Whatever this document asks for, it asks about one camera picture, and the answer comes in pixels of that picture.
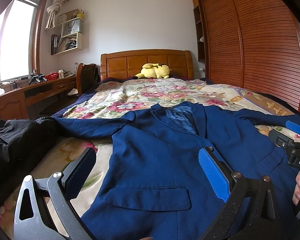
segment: floral bedspread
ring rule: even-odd
[[[170,107],[183,101],[200,103],[205,106],[217,105],[232,111],[247,108],[265,114],[293,114],[273,100],[249,90],[224,84],[207,85],[200,80],[183,81],[169,78],[130,80],[124,83],[107,82],[101,84],[96,92],[88,101],[65,112],[63,117],[116,118],[124,115],[127,111],[150,108],[157,103],[164,107]],[[271,129],[276,129],[300,142],[300,135],[283,127],[257,125],[256,128],[266,136]],[[97,161],[78,197],[71,200],[79,216],[88,210],[101,187],[109,168],[109,159],[112,154],[111,141],[63,138],[31,172],[35,179],[49,177],[53,172],[62,171],[69,162],[76,160],[86,147],[93,147],[97,151]],[[0,207],[0,226],[12,239],[13,218],[19,189],[20,187]],[[46,198],[57,229],[60,233],[67,235],[49,200]]]

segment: finger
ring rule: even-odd
[[[294,203],[295,205],[298,205],[298,203],[299,203],[299,200],[296,198],[295,195],[293,195],[292,201],[293,201],[293,203]]]
[[[295,189],[294,189],[294,195],[296,196],[296,198],[298,200],[300,200],[300,188],[296,185]]]
[[[296,183],[300,187],[300,171],[298,172],[298,175],[296,176]]]

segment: headboard panel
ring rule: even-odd
[[[125,79],[140,73],[146,63],[168,65],[170,74],[193,79],[193,64],[189,50],[141,49],[101,55],[101,80],[114,77]]]

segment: red plastic basket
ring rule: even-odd
[[[51,73],[50,75],[47,75],[46,76],[46,79],[48,79],[49,81],[50,80],[55,80],[58,78],[58,72],[55,72],[55,73]]]

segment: jacket sleeve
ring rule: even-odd
[[[113,119],[72,119],[54,118],[59,124],[60,135],[72,136],[79,139],[99,139],[111,137],[114,133],[131,123],[125,118]]]
[[[300,125],[300,116],[298,116],[297,114],[278,116],[272,114],[264,114],[262,112],[249,109],[241,109],[239,111],[234,111],[231,114],[236,118],[249,120],[253,125],[264,124],[285,127],[287,121],[291,121]]]

